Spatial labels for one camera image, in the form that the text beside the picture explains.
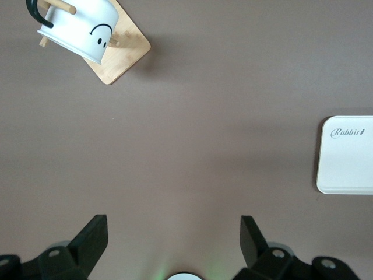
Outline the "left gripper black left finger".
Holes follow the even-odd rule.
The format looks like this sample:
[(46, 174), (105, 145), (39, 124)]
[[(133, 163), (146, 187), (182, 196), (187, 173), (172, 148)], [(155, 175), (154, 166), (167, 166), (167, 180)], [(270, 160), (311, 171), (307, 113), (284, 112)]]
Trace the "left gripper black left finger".
[(106, 215), (95, 215), (67, 246), (38, 257), (42, 279), (87, 279), (108, 245)]

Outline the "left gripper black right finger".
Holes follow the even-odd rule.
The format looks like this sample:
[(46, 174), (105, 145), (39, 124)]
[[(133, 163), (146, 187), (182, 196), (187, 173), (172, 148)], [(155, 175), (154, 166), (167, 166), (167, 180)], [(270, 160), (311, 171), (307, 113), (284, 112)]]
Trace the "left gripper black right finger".
[(252, 216), (240, 220), (240, 248), (246, 267), (234, 279), (289, 279), (293, 257), (284, 248), (268, 245)]

